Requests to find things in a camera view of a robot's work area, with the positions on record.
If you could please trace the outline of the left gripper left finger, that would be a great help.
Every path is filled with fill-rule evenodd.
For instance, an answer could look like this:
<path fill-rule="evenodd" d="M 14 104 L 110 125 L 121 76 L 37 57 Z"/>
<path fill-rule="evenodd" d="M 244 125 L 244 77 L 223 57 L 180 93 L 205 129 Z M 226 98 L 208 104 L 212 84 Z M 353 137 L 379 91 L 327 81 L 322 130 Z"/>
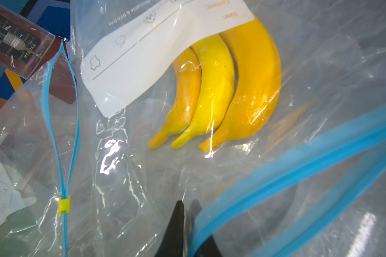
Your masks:
<path fill-rule="evenodd" d="M 184 243 L 184 204 L 177 201 L 155 257 L 182 257 Z"/>

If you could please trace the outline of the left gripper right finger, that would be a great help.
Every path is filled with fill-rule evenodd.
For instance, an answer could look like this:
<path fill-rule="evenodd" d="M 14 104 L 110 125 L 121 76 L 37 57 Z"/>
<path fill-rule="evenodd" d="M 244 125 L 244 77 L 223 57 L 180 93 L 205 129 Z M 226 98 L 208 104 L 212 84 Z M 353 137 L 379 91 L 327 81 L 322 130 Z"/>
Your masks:
<path fill-rule="evenodd" d="M 187 211 L 186 228 L 190 232 L 195 223 L 195 219 L 202 211 L 202 206 L 198 200 L 193 200 Z M 222 254 L 213 238 L 210 236 L 197 250 L 195 257 L 222 257 Z"/>

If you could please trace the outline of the clear zip-top bag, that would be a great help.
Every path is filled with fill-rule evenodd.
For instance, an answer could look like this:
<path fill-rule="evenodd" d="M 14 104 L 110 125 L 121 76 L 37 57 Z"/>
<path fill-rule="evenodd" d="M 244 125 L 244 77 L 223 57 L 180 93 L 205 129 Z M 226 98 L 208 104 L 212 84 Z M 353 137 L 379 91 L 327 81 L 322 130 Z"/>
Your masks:
<path fill-rule="evenodd" d="M 92 257 L 386 257 L 386 1 L 72 1 Z"/>
<path fill-rule="evenodd" d="M 0 257 L 65 257 L 79 150 L 65 43 L 0 110 Z"/>

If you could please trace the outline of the yellow banana bunch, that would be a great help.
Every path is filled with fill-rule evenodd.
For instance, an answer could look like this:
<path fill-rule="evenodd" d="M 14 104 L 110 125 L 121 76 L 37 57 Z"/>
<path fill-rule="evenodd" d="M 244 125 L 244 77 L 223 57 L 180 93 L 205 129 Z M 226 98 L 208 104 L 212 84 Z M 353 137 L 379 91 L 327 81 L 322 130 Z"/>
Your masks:
<path fill-rule="evenodd" d="M 280 95 L 281 63 L 276 44 L 258 18 L 208 36 L 172 64 L 176 97 L 164 125 L 148 142 L 181 148 L 197 136 L 210 154 L 221 144 L 255 135 L 274 112 Z"/>

